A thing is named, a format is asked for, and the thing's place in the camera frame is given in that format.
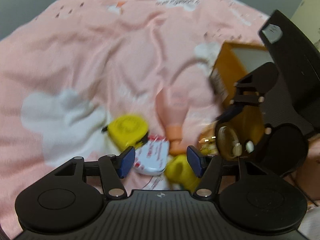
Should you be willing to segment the pink bed duvet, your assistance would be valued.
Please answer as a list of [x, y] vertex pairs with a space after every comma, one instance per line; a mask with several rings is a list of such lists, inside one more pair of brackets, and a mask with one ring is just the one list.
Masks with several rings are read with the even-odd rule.
[[188, 93], [182, 144], [221, 156], [214, 128], [230, 104], [214, 63], [224, 42], [265, 47], [270, 16], [237, 0], [57, 0], [3, 39], [1, 239], [319, 239], [319, 132], [285, 177], [251, 163], [247, 142], [223, 159], [215, 197], [133, 166], [127, 197], [101, 185], [99, 158], [123, 152], [103, 127], [133, 114], [165, 137], [168, 86]]

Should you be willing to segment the white tin box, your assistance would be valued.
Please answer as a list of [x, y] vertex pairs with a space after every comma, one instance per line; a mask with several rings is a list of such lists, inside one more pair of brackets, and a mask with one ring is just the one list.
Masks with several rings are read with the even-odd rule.
[[161, 175], [167, 165], [169, 146], [165, 137], [149, 135], [148, 142], [136, 150], [135, 171], [147, 176]]

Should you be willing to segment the yellow tape measure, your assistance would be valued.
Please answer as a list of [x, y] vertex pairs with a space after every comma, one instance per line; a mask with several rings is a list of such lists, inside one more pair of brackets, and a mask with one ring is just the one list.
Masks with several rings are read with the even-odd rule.
[[129, 146], [135, 149], [142, 147], [148, 142], [148, 123], [138, 115], [122, 115], [108, 125], [103, 127], [102, 133], [107, 133], [120, 151], [124, 151]]

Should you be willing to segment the orange cardboard box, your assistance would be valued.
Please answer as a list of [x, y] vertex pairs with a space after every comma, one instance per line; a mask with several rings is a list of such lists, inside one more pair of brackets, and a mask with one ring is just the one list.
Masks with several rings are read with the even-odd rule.
[[223, 107], [233, 98], [236, 81], [272, 61], [267, 49], [260, 44], [224, 42], [209, 78]]

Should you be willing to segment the pink lotion bottle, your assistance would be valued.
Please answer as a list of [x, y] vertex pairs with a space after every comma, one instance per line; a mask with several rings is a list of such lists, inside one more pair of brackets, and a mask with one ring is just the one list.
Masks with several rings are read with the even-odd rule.
[[169, 141], [169, 154], [185, 154], [183, 124], [189, 111], [188, 93], [178, 87], [162, 88], [156, 95], [156, 112]]

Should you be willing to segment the brown glass jar gold lid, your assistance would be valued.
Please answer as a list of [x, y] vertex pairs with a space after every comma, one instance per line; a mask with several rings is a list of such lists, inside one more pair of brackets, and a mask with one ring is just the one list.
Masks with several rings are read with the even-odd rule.
[[230, 105], [216, 119], [215, 141], [219, 154], [233, 160], [246, 150], [246, 143], [256, 145], [264, 135], [264, 121], [258, 106]]

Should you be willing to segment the yellow lemon toy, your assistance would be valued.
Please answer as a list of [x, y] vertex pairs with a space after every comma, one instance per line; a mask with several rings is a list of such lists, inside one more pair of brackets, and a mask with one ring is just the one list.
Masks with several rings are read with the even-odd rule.
[[177, 155], [171, 159], [164, 174], [170, 183], [178, 184], [190, 192], [194, 192], [200, 182], [200, 178], [197, 178], [193, 172], [185, 154]]

